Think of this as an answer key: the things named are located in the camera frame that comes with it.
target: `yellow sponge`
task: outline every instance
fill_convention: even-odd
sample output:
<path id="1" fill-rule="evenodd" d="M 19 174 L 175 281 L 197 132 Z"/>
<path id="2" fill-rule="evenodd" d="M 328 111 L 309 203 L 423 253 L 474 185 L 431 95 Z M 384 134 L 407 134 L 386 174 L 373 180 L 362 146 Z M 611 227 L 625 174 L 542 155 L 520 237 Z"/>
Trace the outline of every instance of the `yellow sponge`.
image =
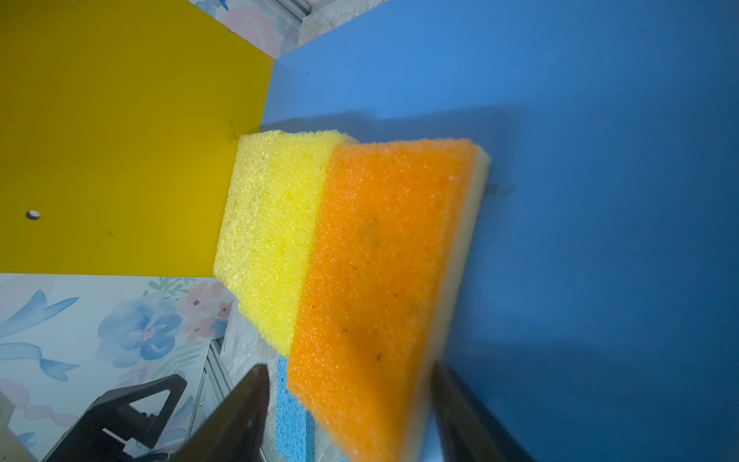
<path id="1" fill-rule="evenodd" d="M 281 355 L 293 341 L 326 169 L 337 131 L 244 135 L 221 225 L 215 276 Z"/>

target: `sponge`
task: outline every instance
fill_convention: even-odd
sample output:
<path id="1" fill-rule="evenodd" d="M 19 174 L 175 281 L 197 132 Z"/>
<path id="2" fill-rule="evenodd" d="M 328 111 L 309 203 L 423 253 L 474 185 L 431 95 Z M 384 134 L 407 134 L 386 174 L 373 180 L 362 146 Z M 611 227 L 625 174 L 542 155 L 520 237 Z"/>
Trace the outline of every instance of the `sponge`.
<path id="1" fill-rule="evenodd" d="M 328 160 L 339 132 L 244 135 L 231 176 L 215 276 L 278 353 L 293 339 Z"/>
<path id="2" fill-rule="evenodd" d="M 352 462 L 420 456 L 489 163 L 468 140 L 334 151 L 287 385 Z"/>
<path id="3" fill-rule="evenodd" d="M 287 462 L 313 462 L 313 417 L 287 391 L 287 359 L 277 362 L 275 445 Z"/>

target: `blue sponge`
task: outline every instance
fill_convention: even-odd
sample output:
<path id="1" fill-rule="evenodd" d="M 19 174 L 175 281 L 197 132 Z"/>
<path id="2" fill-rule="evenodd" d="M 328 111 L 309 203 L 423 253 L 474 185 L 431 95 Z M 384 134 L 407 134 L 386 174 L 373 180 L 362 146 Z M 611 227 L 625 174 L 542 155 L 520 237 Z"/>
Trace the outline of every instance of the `blue sponge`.
<path id="1" fill-rule="evenodd" d="M 277 452 L 287 462 L 313 462 L 313 416 L 287 391 L 287 359 L 277 363 Z"/>

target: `orange scrub pad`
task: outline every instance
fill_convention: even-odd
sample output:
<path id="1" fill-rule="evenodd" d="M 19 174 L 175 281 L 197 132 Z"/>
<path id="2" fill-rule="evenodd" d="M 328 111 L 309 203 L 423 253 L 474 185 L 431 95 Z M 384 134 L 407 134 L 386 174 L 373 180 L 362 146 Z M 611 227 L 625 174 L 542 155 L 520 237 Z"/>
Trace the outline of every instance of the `orange scrub pad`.
<path id="1" fill-rule="evenodd" d="M 334 150 L 287 386 L 352 462 L 419 457 L 489 165 L 469 140 Z"/>

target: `blue board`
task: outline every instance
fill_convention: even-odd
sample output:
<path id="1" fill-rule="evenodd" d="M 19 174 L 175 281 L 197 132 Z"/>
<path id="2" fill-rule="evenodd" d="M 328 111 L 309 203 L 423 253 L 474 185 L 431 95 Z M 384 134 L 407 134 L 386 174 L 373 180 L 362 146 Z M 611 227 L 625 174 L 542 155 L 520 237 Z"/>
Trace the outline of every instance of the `blue board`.
<path id="1" fill-rule="evenodd" d="M 492 156 L 446 360 L 540 461 L 739 458 L 738 5 L 390 0 L 276 63 L 263 129 Z"/>

